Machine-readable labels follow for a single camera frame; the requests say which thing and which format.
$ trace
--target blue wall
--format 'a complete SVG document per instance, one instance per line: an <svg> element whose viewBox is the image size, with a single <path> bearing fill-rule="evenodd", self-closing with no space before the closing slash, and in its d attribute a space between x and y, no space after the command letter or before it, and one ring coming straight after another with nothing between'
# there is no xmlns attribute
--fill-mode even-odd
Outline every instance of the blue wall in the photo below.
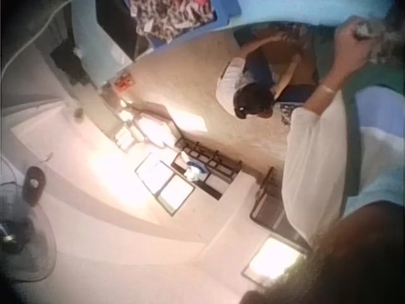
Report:
<svg viewBox="0 0 405 304"><path fill-rule="evenodd" d="M384 17L391 0L238 0L242 15L226 28L266 21L338 25L351 15Z"/></svg>

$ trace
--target beige floor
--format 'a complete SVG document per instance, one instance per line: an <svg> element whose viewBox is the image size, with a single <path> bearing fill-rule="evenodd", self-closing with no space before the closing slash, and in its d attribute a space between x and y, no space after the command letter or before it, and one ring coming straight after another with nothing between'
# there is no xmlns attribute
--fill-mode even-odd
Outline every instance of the beige floor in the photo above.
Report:
<svg viewBox="0 0 405 304"><path fill-rule="evenodd" d="M260 172L270 166L280 171L288 133L280 117L239 120L216 101L216 81L237 48L230 32L216 32L147 55L131 66L135 85L123 96L167 107L183 134L192 140Z"/></svg>

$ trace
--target hair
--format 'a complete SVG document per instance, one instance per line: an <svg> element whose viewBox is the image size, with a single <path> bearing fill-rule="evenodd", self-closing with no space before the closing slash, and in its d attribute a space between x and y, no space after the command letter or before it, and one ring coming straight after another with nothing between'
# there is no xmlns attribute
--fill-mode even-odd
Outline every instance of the hair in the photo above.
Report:
<svg viewBox="0 0 405 304"><path fill-rule="evenodd" d="M257 83L248 84L239 89L234 96L235 115L239 119L246 119L247 115L257 115L271 110L274 96L270 90Z"/></svg>
<svg viewBox="0 0 405 304"><path fill-rule="evenodd" d="M405 303L404 210L390 205L337 222L307 258L240 304Z"/></svg>

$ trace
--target white shirt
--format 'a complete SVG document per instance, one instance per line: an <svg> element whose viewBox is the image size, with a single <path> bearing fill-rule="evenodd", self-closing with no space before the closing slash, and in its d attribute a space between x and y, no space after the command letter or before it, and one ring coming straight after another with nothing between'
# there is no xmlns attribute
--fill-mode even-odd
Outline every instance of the white shirt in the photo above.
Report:
<svg viewBox="0 0 405 304"><path fill-rule="evenodd" d="M292 112L282 197L289 222L309 244L339 216L346 153L346 113L341 92L322 116L305 108Z"/></svg>
<svg viewBox="0 0 405 304"><path fill-rule="evenodd" d="M222 79L218 79L215 96L220 105L232 116L235 115L234 96L235 93L254 82L249 72L243 72L245 59L234 58L227 67Z"/></svg>

